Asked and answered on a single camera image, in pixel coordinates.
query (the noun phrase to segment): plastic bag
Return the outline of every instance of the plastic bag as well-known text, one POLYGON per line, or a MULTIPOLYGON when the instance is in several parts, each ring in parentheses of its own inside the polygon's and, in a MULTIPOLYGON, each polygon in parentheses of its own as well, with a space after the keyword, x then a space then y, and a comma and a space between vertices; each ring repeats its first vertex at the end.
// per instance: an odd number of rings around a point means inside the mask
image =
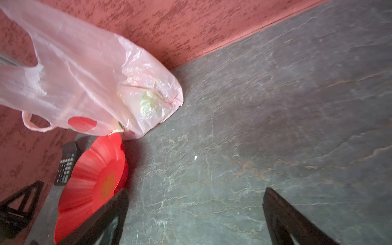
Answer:
POLYGON ((136 139, 182 105, 173 74, 126 38, 32 0, 0 0, 0 8, 31 36, 38 60, 0 66, 0 103, 21 110, 27 128, 136 139), (51 125, 37 127, 32 114, 51 125))

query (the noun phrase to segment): red circle print on bag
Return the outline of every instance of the red circle print on bag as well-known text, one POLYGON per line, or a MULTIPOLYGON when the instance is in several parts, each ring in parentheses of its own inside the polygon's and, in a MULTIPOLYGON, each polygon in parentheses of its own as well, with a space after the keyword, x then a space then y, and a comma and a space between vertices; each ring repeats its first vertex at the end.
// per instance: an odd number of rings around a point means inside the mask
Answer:
POLYGON ((74 116, 68 120, 68 124, 79 132, 87 132, 97 126, 97 121, 82 116, 74 116))

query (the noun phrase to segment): gray countertop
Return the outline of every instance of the gray countertop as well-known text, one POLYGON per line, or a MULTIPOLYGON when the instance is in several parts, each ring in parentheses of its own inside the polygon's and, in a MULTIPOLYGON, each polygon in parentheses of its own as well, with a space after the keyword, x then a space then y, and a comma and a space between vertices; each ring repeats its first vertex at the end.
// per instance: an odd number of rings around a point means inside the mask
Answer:
POLYGON ((333 0, 172 70, 184 106, 125 142, 120 244, 270 244, 267 186, 341 244, 392 241, 391 27, 392 1, 333 0))

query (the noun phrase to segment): calculator keypad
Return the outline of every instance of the calculator keypad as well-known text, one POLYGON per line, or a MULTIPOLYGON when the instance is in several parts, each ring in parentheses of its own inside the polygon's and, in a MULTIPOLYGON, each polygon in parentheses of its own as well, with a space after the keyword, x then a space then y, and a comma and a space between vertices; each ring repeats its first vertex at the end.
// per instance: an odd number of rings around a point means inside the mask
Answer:
POLYGON ((60 166, 57 171, 55 184, 65 185, 68 182, 71 176, 72 169, 75 165, 75 161, 76 161, 75 154, 66 154, 62 156, 60 160, 60 166))

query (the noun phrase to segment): black calculator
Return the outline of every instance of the black calculator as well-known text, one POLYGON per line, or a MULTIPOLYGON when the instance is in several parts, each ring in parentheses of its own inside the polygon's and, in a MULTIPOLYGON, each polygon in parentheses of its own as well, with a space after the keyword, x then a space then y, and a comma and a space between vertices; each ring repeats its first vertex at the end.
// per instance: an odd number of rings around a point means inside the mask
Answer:
POLYGON ((71 177, 72 170, 76 161, 79 159, 82 151, 76 142, 68 142, 61 147, 63 155, 60 160, 60 166, 57 170, 57 177, 54 185, 65 185, 71 177))

